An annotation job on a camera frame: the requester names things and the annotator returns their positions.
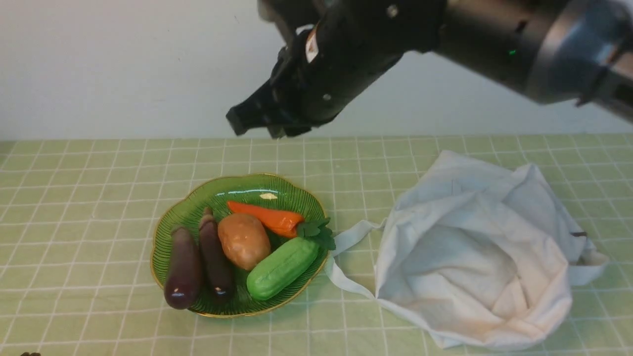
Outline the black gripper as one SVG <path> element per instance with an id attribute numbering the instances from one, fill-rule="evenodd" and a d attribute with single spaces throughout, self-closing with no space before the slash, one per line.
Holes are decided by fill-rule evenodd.
<path id="1" fill-rule="evenodd" d="M 286 42 L 271 78 L 226 113 L 235 135 L 298 137 L 334 120 L 409 51 L 434 50 L 446 0 L 260 0 Z"/>

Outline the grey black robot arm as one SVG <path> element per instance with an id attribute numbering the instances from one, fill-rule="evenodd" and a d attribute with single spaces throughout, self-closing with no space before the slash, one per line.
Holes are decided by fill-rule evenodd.
<path id="1" fill-rule="evenodd" d="M 436 52 L 539 103 L 632 120 L 632 13 L 616 0 L 260 0 L 285 41 L 271 76 L 226 113 L 235 135 L 326 125 L 406 52 Z"/>

